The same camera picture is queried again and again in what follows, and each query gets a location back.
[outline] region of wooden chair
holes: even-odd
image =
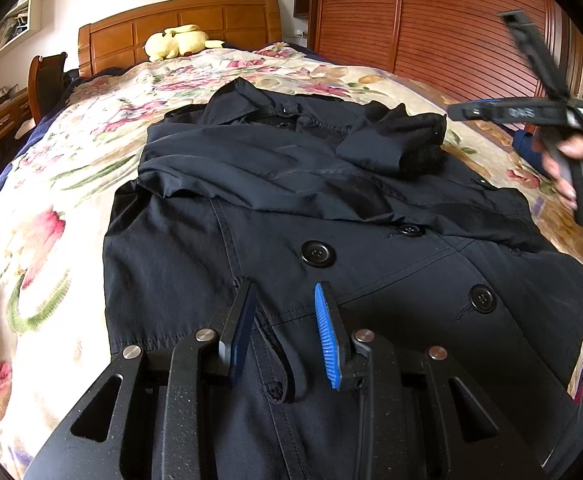
[[[36,124],[54,109],[62,97],[62,75],[66,59],[66,52],[56,56],[36,56],[29,66],[27,94]]]

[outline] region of blue cloth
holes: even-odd
[[[56,120],[56,117],[58,117],[60,113],[67,107],[67,99],[70,98],[70,95],[76,89],[76,87],[83,83],[86,83],[87,81],[91,81],[96,77],[100,77],[102,75],[122,75],[125,72],[127,72],[127,70],[128,70],[127,68],[107,68],[97,73],[96,75],[92,76],[91,78],[88,79],[80,78],[73,80],[73,82],[65,90],[65,93],[62,95],[54,109],[51,112],[49,112],[45,117],[43,117],[43,119],[41,119],[41,122],[36,125],[31,135],[29,136],[29,139],[22,147],[22,149],[18,152],[18,155],[16,157],[23,155],[23,153],[25,153],[29,148],[31,148],[33,145],[35,145],[39,140],[43,138],[44,134],[47,133],[47,130],[50,129],[50,126],[52,126],[52,123]],[[10,162],[0,174],[0,190],[3,189],[8,174],[11,171],[11,168],[12,165]]]
[[[549,178],[545,168],[542,167],[542,155],[540,152],[536,152],[531,146],[533,134],[526,130],[514,130],[507,126],[500,127],[512,136],[511,147],[514,151],[526,160],[534,170]]]

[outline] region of black metal bracket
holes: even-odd
[[[359,393],[355,480],[545,478],[505,415],[446,349],[397,348],[337,306],[329,282],[319,285],[340,355],[337,389]]]
[[[27,480],[148,478],[153,429],[146,388],[167,381],[162,446],[164,480],[203,480],[214,467],[205,449],[205,384],[239,380],[256,312],[256,289],[241,282],[236,300],[210,326],[172,350],[127,346],[60,422],[27,469]]]
[[[498,14],[509,29],[509,33],[529,62],[533,73],[540,79],[550,99],[567,100],[571,97],[569,87],[551,55],[545,40],[536,25],[522,10],[507,10]]]

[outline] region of flower pattern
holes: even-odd
[[[0,193],[0,460],[8,471],[22,474],[64,416],[59,397],[76,396],[70,390],[77,388],[75,371],[85,375],[84,390],[108,362],[102,291],[86,289],[102,282],[113,193],[136,177],[147,128],[169,110],[206,103],[236,77],[287,94],[388,107],[404,102],[410,114],[444,113],[453,102],[422,83],[376,68],[317,62],[285,43],[253,53],[205,50],[78,86],[43,139],[14,161]],[[522,192],[543,234],[583,263],[583,229],[551,183],[513,152],[510,137],[487,123],[448,126],[443,149],[491,184]],[[101,362],[75,350],[82,337],[85,346],[100,345]],[[60,354],[74,357],[58,365]],[[26,363],[53,370],[53,382],[45,375],[29,378],[33,370],[14,373]],[[19,416],[31,413],[40,416],[22,423]]]
[[[527,189],[538,189],[540,186],[540,179],[530,171],[513,168],[507,170],[506,173],[509,178],[520,183],[521,186]]]

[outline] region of wall shelf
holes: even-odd
[[[27,28],[0,48],[0,58],[41,30],[43,14],[42,0],[25,0],[23,3],[14,7],[1,20],[0,27],[8,18],[15,18],[24,11],[27,11]]]

